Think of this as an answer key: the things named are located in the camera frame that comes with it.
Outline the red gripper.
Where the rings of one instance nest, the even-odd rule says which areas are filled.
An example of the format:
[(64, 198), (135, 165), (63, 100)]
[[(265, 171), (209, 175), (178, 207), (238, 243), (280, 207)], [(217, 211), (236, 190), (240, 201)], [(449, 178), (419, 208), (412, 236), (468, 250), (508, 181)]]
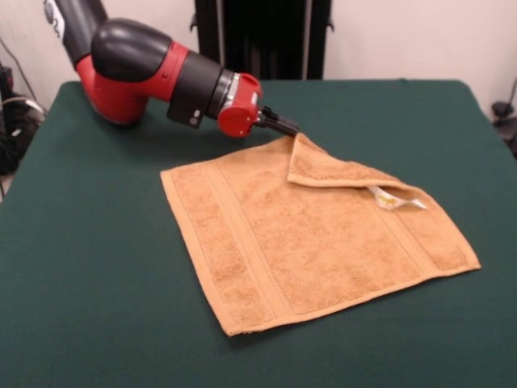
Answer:
[(246, 137), (255, 124), (261, 128), (273, 129), (285, 136), (294, 136), (299, 125), (274, 113), (269, 107), (260, 109), (258, 102), (263, 89), (257, 78), (247, 73), (235, 73), (225, 102), (217, 114), (220, 130), (230, 137)]

